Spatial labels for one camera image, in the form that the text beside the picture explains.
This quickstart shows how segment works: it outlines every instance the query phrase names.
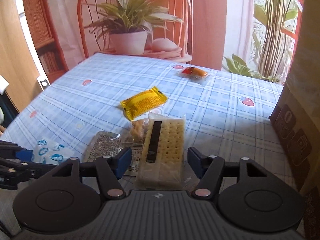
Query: cardboard box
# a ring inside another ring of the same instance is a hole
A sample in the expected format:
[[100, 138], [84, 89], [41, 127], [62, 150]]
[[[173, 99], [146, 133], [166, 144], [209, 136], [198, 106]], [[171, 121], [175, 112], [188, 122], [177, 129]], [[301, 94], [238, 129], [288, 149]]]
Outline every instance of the cardboard box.
[[286, 85], [270, 116], [306, 197], [305, 237], [320, 239], [320, 0], [304, 0], [301, 29]]

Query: white and blue package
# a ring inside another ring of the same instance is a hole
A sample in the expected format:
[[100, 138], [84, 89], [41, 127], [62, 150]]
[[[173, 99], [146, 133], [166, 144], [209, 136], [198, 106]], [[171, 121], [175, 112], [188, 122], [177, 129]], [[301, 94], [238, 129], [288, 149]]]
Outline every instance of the white and blue package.
[[37, 145], [33, 150], [31, 161], [35, 163], [59, 165], [70, 157], [78, 157], [81, 160], [82, 155], [66, 148], [58, 142], [41, 138], [37, 141]]

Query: yellow snack package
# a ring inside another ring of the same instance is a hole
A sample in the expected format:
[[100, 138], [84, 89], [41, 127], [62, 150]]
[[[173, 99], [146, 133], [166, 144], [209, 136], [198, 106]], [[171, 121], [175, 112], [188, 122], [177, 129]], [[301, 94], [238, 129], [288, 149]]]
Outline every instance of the yellow snack package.
[[167, 99], [157, 87], [153, 87], [121, 101], [120, 104], [124, 108], [125, 116], [132, 121], [137, 116], [164, 104]]

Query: pink cushion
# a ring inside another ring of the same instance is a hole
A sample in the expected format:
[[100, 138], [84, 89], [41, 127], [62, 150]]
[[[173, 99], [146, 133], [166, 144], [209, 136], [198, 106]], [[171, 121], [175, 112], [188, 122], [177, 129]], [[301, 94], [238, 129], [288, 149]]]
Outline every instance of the pink cushion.
[[177, 48], [178, 48], [178, 45], [167, 38], [155, 39], [151, 45], [151, 49], [153, 52], [173, 51]]

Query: table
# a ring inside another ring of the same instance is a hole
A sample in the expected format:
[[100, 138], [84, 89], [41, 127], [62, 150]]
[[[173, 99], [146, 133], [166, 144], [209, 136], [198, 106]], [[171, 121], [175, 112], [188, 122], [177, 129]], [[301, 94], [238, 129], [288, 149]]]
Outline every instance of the table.
[[[185, 152], [197, 147], [226, 161], [254, 159], [293, 185], [292, 175], [268, 117], [282, 91], [274, 83], [205, 69], [205, 87], [177, 75], [171, 61], [97, 53], [56, 80], [23, 110], [0, 137], [33, 149], [41, 137], [68, 145], [83, 158], [93, 136], [121, 133], [129, 124], [119, 102], [157, 86], [168, 101], [158, 108], [172, 118], [186, 115]], [[131, 177], [121, 180], [126, 191]], [[233, 184], [224, 180], [224, 187]]]

